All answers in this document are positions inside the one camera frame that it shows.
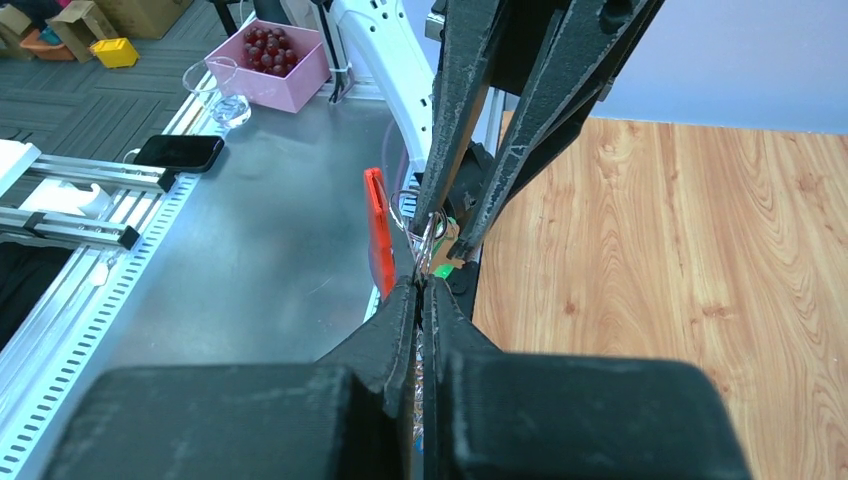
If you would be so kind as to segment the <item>keyring bundle with red tag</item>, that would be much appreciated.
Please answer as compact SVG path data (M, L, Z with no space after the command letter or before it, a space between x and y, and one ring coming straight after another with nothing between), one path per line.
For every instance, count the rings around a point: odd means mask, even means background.
M414 200L417 191L386 188L383 171L378 167L364 172L366 218L369 230L369 267L375 284L377 306L388 301L391 289L403 273L416 266L420 241L405 231L406 217L402 211L405 200ZM413 401L408 433L414 477L424 477L424 354L422 330L412 325Z

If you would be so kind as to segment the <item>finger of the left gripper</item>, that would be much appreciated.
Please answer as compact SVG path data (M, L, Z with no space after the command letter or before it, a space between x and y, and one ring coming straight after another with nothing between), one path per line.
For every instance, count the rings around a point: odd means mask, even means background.
M489 88L518 98L486 165L451 258L468 259L506 204L580 135L663 4L660 1L506 1Z
M455 180L491 84L493 56L506 24L506 1L449 1L434 87L432 146L415 222L439 210Z

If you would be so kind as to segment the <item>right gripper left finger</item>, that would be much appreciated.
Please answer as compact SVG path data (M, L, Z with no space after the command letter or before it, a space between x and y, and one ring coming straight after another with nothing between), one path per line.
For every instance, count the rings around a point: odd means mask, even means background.
M89 388L46 479L410 479L418 290L313 363L133 367Z

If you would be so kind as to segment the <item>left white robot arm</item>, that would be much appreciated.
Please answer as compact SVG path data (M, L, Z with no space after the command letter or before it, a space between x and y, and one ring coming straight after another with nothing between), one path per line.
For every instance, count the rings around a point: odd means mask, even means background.
M505 205L579 136L661 9L658 1L438 1L431 65L398 1L323 1L353 44L423 173L421 232L460 169L490 88L518 99L470 217L450 250L467 259Z

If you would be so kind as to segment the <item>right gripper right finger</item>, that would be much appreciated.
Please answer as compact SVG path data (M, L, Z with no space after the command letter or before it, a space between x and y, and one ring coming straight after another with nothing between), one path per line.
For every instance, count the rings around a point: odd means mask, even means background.
M692 364L508 353L445 280L421 289L427 479L748 479L721 396Z

